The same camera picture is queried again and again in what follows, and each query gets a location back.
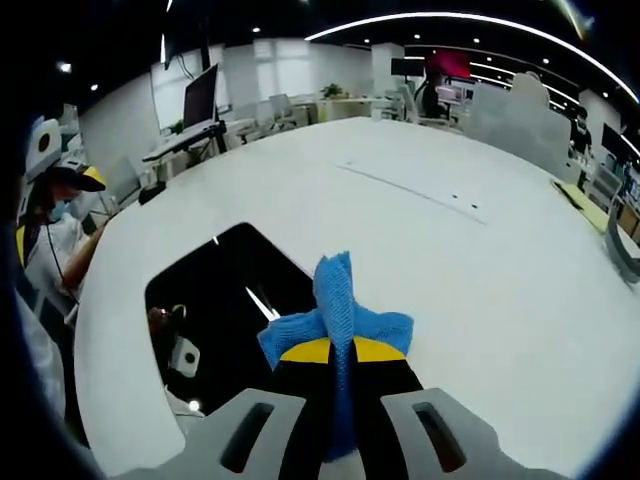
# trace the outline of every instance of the blue microfiber towel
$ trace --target blue microfiber towel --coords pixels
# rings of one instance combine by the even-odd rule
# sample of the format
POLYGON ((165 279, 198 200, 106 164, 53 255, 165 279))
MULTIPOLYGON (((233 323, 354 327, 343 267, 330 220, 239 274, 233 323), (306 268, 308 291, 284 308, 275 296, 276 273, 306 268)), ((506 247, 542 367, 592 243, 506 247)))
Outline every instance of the blue microfiber towel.
POLYGON ((280 357, 296 345, 327 336, 331 339, 336 356, 333 434, 326 456, 331 461, 356 448, 349 389, 349 348, 354 335, 387 343, 406 355, 413 320, 402 313, 375 313, 355 301, 348 252, 320 260, 313 276, 313 293, 318 308, 271 322, 258 334, 258 341, 274 369, 280 357))

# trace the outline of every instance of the led light strip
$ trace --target led light strip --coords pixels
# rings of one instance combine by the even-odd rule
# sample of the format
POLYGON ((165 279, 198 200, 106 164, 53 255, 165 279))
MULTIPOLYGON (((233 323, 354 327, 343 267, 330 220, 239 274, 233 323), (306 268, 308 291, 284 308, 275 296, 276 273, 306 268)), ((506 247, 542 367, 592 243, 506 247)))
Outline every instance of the led light strip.
MULTIPOLYGON (((510 84, 510 83, 502 82, 502 81, 500 81, 500 80, 495 80, 495 79, 493 79, 493 78, 483 77, 483 76, 481 76, 481 75, 474 75, 474 74, 471 74, 471 77, 472 77, 472 78, 477 78, 478 80, 484 80, 485 82, 493 82, 493 83, 497 83, 498 85, 502 85, 502 86, 504 86, 504 87, 511 88, 511 84, 510 84)), ((553 106, 555 106, 555 107, 557 107, 557 108, 561 109, 561 110, 564 110, 564 109, 565 109, 563 105, 560 105, 559 103, 556 103, 556 102, 554 102, 553 100, 549 100, 549 103, 550 103, 551 105, 553 105, 553 106)))
MULTIPOLYGON (((511 75, 511 76, 515 76, 514 72, 510 72, 509 70, 505 70, 503 68, 498 68, 498 67, 493 67, 491 65, 485 65, 484 63, 475 63, 475 62, 469 62, 469 65, 472 65, 474 67, 483 67, 483 68, 489 68, 491 70, 495 70, 496 72, 502 72, 502 73, 506 73, 507 75, 511 75)), ((567 95, 566 93, 561 92, 560 90, 557 90, 553 87, 550 87, 549 85, 547 85, 546 83, 543 83, 543 85, 545 87, 547 87, 547 89, 551 90, 552 92, 557 93, 558 95, 566 98, 567 100, 572 101, 573 103, 575 103, 576 105, 580 105, 580 102, 578 100, 576 100, 575 98, 570 97, 569 95, 567 95)))
POLYGON ((475 20, 475 21, 479 21, 479 22, 494 23, 494 24, 497 24, 497 25, 505 26, 505 27, 515 28, 517 30, 522 30, 523 32, 527 32, 527 33, 531 33, 533 35, 537 35, 538 37, 542 37, 542 38, 544 38, 546 40, 549 40, 549 41, 551 41, 551 42, 553 42, 553 43, 555 43, 557 45, 560 45, 561 47, 566 48, 567 50, 572 51, 576 55, 581 56, 587 62, 591 63, 594 67, 600 69, 604 74, 606 74, 614 82, 616 82, 618 85, 620 85, 620 87, 625 92, 627 92, 627 94, 633 99, 634 102, 640 103, 640 99, 638 99, 638 96, 633 92, 633 90, 631 90, 631 87, 629 87, 626 83, 624 83, 622 81, 622 79, 620 79, 618 76, 616 76, 615 73, 613 73, 607 67, 605 67, 600 62, 598 62, 595 58, 593 58, 592 56, 586 54, 585 52, 583 52, 579 48, 574 47, 570 43, 567 43, 564 40, 560 40, 559 38, 554 37, 553 35, 545 33, 545 32, 543 32, 541 30, 537 30, 535 28, 528 27, 528 26, 522 25, 520 23, 510 22, 508 20, 502 20, 500 18, 487 17, 485 15, 476 15, 476 14, 473 14, 473 13, 455 13, 455 12, 396 13, 394 15, 383 15, 383 16, 380 16, 380 17, 372 17, 372 18, 367 18, 367 19, 364 19, 364 20, 358 20, 357 22, 346 23, 344 25, 340 25, 338 27, 333 27, 333 28, 330 28, 328 30, 324 30, 322 32, 319 32, 319 33, 316 33, 314 35, 311 35, 311 36, 305 38, 305 40, 310 42, 311 40, 315 40, 317 38, 324 37, 325 35, 329 35, 331 33, 339 32, 341 30, 346 30, 348 28, 358 27, 360 25, 367 25, 369 23, 384 22, 384 21, 387 21, 387 20, 402 20, 402 19, 405 19, 405 18, 456 18, 456 19, 460 19, 460 20, 475 20))
POLYGON ((631 147, 631 150, 633 150, 636 153, 636 155, 638 155, 638 158, 640 158, 640 151, 638 151, 636 146, 633 143, 631 143, 629 139, 624 135, 620 135, 620 138, 622 138, 624 142, 631 147))
POLYGON ((167 61, 167 51, 164 46, 164 35, 162 35, 162 40, 160 41, 160 63, 165 63, 167 61))

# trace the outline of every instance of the yellow stripe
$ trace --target yellow stripe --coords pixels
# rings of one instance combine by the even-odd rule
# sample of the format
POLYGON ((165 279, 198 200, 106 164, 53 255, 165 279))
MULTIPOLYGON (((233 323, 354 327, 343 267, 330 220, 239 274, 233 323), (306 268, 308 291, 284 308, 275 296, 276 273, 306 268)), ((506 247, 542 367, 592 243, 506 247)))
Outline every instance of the yellow stripe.
POLYGON ((93 178, 94 180, 100 182, 105 187, 107 186, 104 179, 102 178, 102 175, 100 175, 100 172, 96 167, 89 167, 84 172, 82 172, 82 174, 86 177, 93 178))
POLYGON ((358 362, 388 362, 391 360, 406 360, 401 351, 391 345, 364 337, 354 337, 358 362))
POLYGON ((319 338, 310 342, 296 345, 287 350, 280 360, 301 363, 329 363, 329 350, 331 342, 328 338, 319 338))
POLYGON ((24 227, 20 227, 16 231, 16 242, 18 243, 18 258, 20 259, 20 265, 24 268, 24 227))

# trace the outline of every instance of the ceiling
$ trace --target ceiling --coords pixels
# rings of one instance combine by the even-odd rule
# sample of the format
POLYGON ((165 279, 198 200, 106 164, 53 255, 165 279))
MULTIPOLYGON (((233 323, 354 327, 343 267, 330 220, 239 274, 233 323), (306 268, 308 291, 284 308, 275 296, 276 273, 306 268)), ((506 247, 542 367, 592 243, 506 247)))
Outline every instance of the ceiling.
MULTIPOLYGON (((571 22, 552 0, 68 0, 38 6, 41 19, 25 34, 29 59, 41 62, 37 72, 46 78, 48 97, 90 106, 123 83, 158 62, 160 36, 167 35, 178 50, 199 45, 199 32, 206 31, 209 43, 227 46, 251 43, 261 37, 306 37, 325 29, 380 15, 419 12, 476 13, 521 23, 554 35, 587 52, 606 65, 640 94, 640 62, 633 2, 624 0, 572 0, 585 17, 595 23, 581 39, 571 22), (253 27, 261 32, 254 34, 253 27), (30 44, 37 44, 37 52, 30 44), (73 65, 63 74, 56 62, 73 65), (92 84, 99 84, 96 92, 92 84)), ((27 8, 28 21, 34 24, 27 8)), ((318 42, 365 47, 393 42, 406 47, 407 55, 424 56, 433 46, 474 49, 472 61, 508 71, 522 71, 529 65, 543 68, 543 81, 578 98, 581 89, 607 92, 609 101, 623 114, 630 130, 640 128, 640 108, 609 77, 586 60, 546 39, 500 25, 456 19, 403 19, 362 25, 318 39, 318 42), (550 60, 543 64, 543 58, 550 60)), ((472 67, 472 73, 497 79, 500 72, 472 67)), ((552 95, 563 104, 565 99, 552 95)))

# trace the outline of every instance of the desk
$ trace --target desk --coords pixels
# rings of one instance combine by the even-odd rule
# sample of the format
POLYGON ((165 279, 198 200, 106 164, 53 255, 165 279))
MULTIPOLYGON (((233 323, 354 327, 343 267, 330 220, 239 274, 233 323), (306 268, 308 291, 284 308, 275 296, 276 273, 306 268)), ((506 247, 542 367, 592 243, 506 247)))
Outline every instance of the desk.
POLYGON ((350 250, 358 300, 415 319, 408 360, 425 388, 492 425, 514 460, 577 476, 637 392, 640 291, 549 179, 480 142, 366 118, 269 137, 184 172, 112 220, 85 280, 75 374, 96 461, 116 475, 184 447, 144 291, 246 221, 309 273, 350 250))
POLYGON ((242 130, 250 128, 253 125, 255 125, 255 120, 253 119, 232 120, 225 122, 225 132, 221 135, 217 135, 215 132, 215 128, 218 126, 217 122, 203 122, 202 124, 194 125, 193 127, 186 129, 179 135, 169 137, 165 144, 160 145, 154 151, 148 153, 142 161, 153 162, 160 160, 169 153, 177 153, 179 151, 186 150, 189 146, 214 136, 216 140, 218 140, 220 151, 226 150, 226 146, 224 144, 228 142, 230 136, 237 135, 242 130))
POLYGON ((332 121, 358 116, 371 117, 374 108, 385 108, 392 103, 391 100, 386 98, 361 97, 335 100, 328 99, 320 100, 318 102, 318 109, 324 107, 326 121, 332 121))
POLYGON ((640 207, 624 200, 618 225, 637 241, 640 238, 640 207))

